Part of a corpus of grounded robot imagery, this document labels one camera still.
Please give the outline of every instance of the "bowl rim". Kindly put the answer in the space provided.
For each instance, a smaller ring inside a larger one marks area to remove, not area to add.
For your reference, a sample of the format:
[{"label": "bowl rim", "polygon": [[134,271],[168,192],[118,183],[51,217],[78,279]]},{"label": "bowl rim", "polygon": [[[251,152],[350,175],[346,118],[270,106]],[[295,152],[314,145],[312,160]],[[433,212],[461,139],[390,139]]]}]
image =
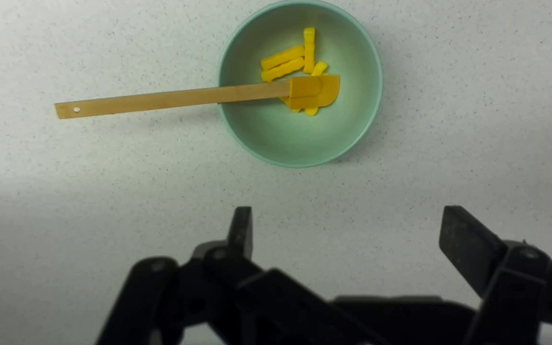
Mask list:
[{"label": "bowl rim", "polygon": [[218,66],[218,87],[222,87],[222,70],[224,70],[224,58],[229,54],[231,51],[231,45],[233,41],[239,37],[239,33],[249,26],[252,24],[256,18],[272,12],[272,10],[277,10],[277,8],[287,8],[287,7],[318,7],[318,8],[325,8],[325,10],[331,10],[335,12],[337,16],[344,18],[346,22],[350,22],[358,33],[364,37],[366,45],[369,47],[369,53],[373,56],[373,62],[375,62],[375,68],[377,68],[377,97],[375,97],[375,102],[371,104],[371,118],[367,120],[366,127],[358,133],[358,137],[354,141],[350,141],[348,146],[344,146],[343,150],[339,150],[335,156],[327,158],[327,160],[314,160],[314,162],[308,162],[308,164],[289,164],[289,162],[277,162],[277,160],[270,160],[266,156],[260,156],[258,152],[254,152],[252,148],[249,148],[237,135],[235,131],[231,129],[229,122],[228,122],[228,116],[224,112],[224,106],[218,104],[218,110],[220,110],[220,122],[224,123],[226,131],[229,137],[233,137],[233,141],[237,143],[237,146],[243,148],[243,152],[247,152],[249,156],[252,156],[254,160],[262,162],[262,164],[268,164],[268,166],[274,166],[274,168],[283,168],[283,169],[310,169],[310,168],[318,168],[318,166],[325,166],[329,162],[335,162],[339,158],[343,158],[344,154],[348,154],[369,131],[369,127],[375,123],[377,120],[377,112],[379,112],[379,106],[381,106],[381,99],[383,99],[383,70],[381,70],[381,60],[379,60],[379,51],[377,51],[377,45],[375,41],[371,39],[369,31],[356,20],[352,18],[348,12],[344,12],[343,8],[339,7],[333,7],[325,0],[279,0],[279,3],[274,3],[274,5],[268,5],[268,7],[262,7],[260,10],[256,10],[254,14],[251,14],[245,22],[241,22],[241,26],[235,28],[235,35],[228,41],[226,49],[224,49],[224,54],[220,58],[220,66]]}]

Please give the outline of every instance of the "cheese piece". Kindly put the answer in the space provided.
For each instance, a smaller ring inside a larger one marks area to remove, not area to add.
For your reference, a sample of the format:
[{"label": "cheese piece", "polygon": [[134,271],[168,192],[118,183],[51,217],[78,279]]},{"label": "cheese piece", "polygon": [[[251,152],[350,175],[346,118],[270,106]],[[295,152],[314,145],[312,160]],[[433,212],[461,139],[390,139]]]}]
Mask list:
[{"label": "cheese piece", "polygon": [[260,70],[262,72],[274,70],[274,68],[277,68],[281,64],[287,64],[291,60],[302,58],[302,53],[304,53],[302,47],[293,47],[289,51],[281,51],[281,53],[277,53],[274,56],[268,56],[268,58],[260,60]]},{"label": "cheese piece", "polygon": [[274,79],[281,79],[281,77],[291,76],[291,74],[300,72],[300,70],[302,70],[302,58],[297,58],[297,60],[291,60],[291,62],[277,66],[274,70],[262,72],[260,81],[270,83]]},{"label": "cheese piece", "polygon": [[[314,66],[314,70],[312,70],[312,77],[323,76],[325,72],[327,72],[327,64],[318,62],[318,64]],[[304,114],[306,114],[308,118],[316,118],[318,108],[308,108],[308,110],[304,110]]]},{"label": "cheese piece", "polygon": [[316,30],[314,28],[306,28],[302,30],[302,58],[304,58],[304,66],[302,72],[304,74],[312,74],[314,70],[314,41],[316,41]]}]

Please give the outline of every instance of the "countertop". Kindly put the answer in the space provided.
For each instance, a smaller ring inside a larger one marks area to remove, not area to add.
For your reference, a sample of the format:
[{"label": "countertop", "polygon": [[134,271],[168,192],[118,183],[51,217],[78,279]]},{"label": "countertop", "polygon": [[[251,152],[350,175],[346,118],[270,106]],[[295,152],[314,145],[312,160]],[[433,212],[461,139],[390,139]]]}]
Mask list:
[{"label": "countertop", "polygon": [[385,93],[367,137],[316,169],[254,162],[214,106],[55,120],[61,100],[214,85],[264,5],[0,0],[0,345],[93,344],[136,261],[183,263],[237,206],[254,261],[323,298],[475,307],[436,248],[444,206],[552,256],[548,0],[333,0],[375,39]]}]

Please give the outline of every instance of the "yellow cheese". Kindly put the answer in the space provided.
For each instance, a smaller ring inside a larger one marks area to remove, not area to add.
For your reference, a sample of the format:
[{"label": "yellow cheese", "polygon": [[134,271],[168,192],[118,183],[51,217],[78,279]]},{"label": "yellow cheese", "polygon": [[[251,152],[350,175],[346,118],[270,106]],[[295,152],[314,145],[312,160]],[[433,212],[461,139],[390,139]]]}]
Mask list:
[{"label": "yellow cheese", "polygon": [[300,70],[302,70],[302,58],[297,58],[297,60],[291,60],[291,62],[277,66],[274,70],[262,72],[260,81],[270,83],[274,79],[291,76],[291,74],[300,72]]},{"label": "yellow cheese", "polygon": [[312,74],[314,70],[314,41],[316,41],[316,30],[314,28],[306,28],[302,30],[302,58],[304,58],[304,66],[302,72],[304,74]]},{"label": "yellow cheese", "polygon": [[302,58],[304,49],[302,47],[293,47],[289,51],[281,51],[274,56],[268,56],[264,60],[260,60],[260,70],[274,70],[275,66],[287,64],[291,60]]},{"label": "yellow cheese", "polygon": [[[312,70],[312,77],[323,76],[325,72],[327,72],[327,64],[318,62],[318,64],[314,66],[314,70]],[[308,118],[316,118],[318,108],[308,108],[308,110],[304,110],[304,114],[306,114]]]}]

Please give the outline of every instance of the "bowl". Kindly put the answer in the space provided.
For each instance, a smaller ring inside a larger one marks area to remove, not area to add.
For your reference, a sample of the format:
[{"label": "bowl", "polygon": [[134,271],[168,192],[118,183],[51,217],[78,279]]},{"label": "bowl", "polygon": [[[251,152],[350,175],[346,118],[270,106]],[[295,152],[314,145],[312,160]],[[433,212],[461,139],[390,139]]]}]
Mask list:
[{"label": "bowl", "polygon": [[316,62],[341,77],[333,106],[316,118],[281,102],[222,104],[231,137],[251,156],[277,168],[314,168],[346,154],[377,116],[383,81],[373,39],[346,12],[321,0],[283,0],[251,16],[228,45],[218,85],[260,83],[258,62],[302,43],[316,28]]}]

